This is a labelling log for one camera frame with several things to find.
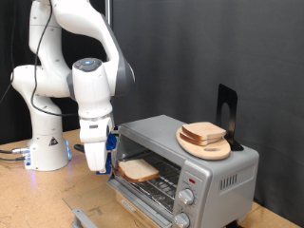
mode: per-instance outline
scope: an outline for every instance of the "toaster oven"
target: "toaster oven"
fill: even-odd
[[[118,161],[144,159],[160,176],[132,183],[112,172],[109,184],[159,227],[220,228],[244,220],[253,207],[258,153],[244,146],[224,160],[194,157],[176,139],[183,124],[164,115],[122,124],[114,170]]]

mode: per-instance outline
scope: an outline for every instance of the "black curtain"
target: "black curtain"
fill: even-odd
[[[104,0],[91,0],[91,5],[105,14]],[[10,84],[12,64],[10,58],[11,35],[16,7],[15,30],[12,54],[16,67],[34,65],[34,54],[29,50],[29,14],[30,0],[1,0],[0,8],[0,96],[2,97]],[[63,54],[67,65],[85,57],[105,60],[105,51],[95,39],[75,35],[63,30]],[[77,113],[78,106],[70,98],[52,99],[63,113]],[[31,138],[29,110],[21,95],[11,88],[0,104],[0,144]],[[64,131],[79,128],[78,116],[64,117]]]
[[[136,84],[116,124],[165,114],[216,120],[218,86],[238,94],[236,139],[260,155],[255,198],[304,226],[304,2],[113,0]]]

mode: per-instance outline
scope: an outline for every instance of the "toast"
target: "toast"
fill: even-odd
[[[226,135],[226,130],[209,122],[185,124],[182,126],[182,132],[199,141],[216,139]]]
[[[219,137],[219,138],[209,139],[209,140],[205,140],[205,141],[200,141],[200,140],[191,138],[190,136],[186,135],[183,132],[180,132],[180,138],[191,144],[195,144],[195,145],[207,145],[209,143],[214,143],[214,142],[217,142],[220,139],[222,139],[222,137]]]
[[[160,175],[159,170],[143,159],[119,161],[118,170],[130,182],[149,181]]]

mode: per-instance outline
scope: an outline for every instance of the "cord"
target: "cord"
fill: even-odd
[[[41,35],[41,37],[40,37],[40,40],[39,40],[39,43],[38,43],[38,48],[37,48],[36,55],[35,55],[35,69],[34,69],[34,70],[35,70],[35,72],[34,72],[34,77],[35,77],[35,88],[34,88],[34,90],[32,91],[30,102],[31,102],[31,105],[32,105],[34,108],[36,108],[37,110],[39,110],[39,111],[41,111],[41,112],[47,113],[47,114],[49,114],[49,115],[61,116],[61,117],[76,116],[76,115],[78,115],[78,113],[72,113],[72,114],[57,114],[57,113],[48,112],[48,111],[45,111],[45,110],[43,110],[43,109],[37,107],[37,106],[34,104],[34,95],[35,95],[35,92],[36,92],[37,86],[38,86],[38,85],[37,85],[37,62],[38,62],[38,52],[39,52],[39,48],[40,48],[42,39],[43,39],[43,37],[44,37],[44,35],[45,35],[45,32],[46,32],[46,30],[47,30],[47,28],[48,28],[48,24],[49,24],[51,15],[52,15],[52,13],[53,13],[53,7],[52,7],[52,5],[51,5],[51,2],[50,2],[50,0],[48,0],[48,1],[49,1],[49,6],[50,6],[50,14],[49,14],[49,18],[48,18],[48,20],[47,20],[47,24],[46,24],[46,26],[45,26],[45,29],[44,29],[44,31],[42,32],[42,35]]]
[[[13,162],[13,161],[24,161],[25,159],[26,159],[25,157],[19,157],[19,158],[12,159],[12,160],[0,158],[0,160],[10,161],[10,162]]]
[[[13,55],[12,55],[12,47],[13,47],[13,38],[14,38],[14,34],[15,34],[15,27],[16,27],[16,11],[17,11],[17,1],[15,1],[14,4],[14,10],[13,10],[13,26],[12,26],[12,33],[11,33],[11,37],[10,37],[10,58],[11,58],[11,66],[12,66],[12,76],[10,79],[10,83],[9,86],[7,88],[7,90],[5,91],[5,93],[3,94],[1,100],[0,100],[0,104],[3,102],[4,98],[7,96],[7,93],[10,90],[13,78],[14,78],[14,70],[15,70],[15,64],[13,62]]]
[[[12,154],[12,152],[9,150],[0,150],[0,153],[1,154]]]

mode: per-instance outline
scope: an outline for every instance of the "wire rack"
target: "wire rack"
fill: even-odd
[[[139,189],[149,198],[172,214],[181,168],[162,156],[150,151],[138,156],[160,171],[160,176],[153,180],[128,184]]]

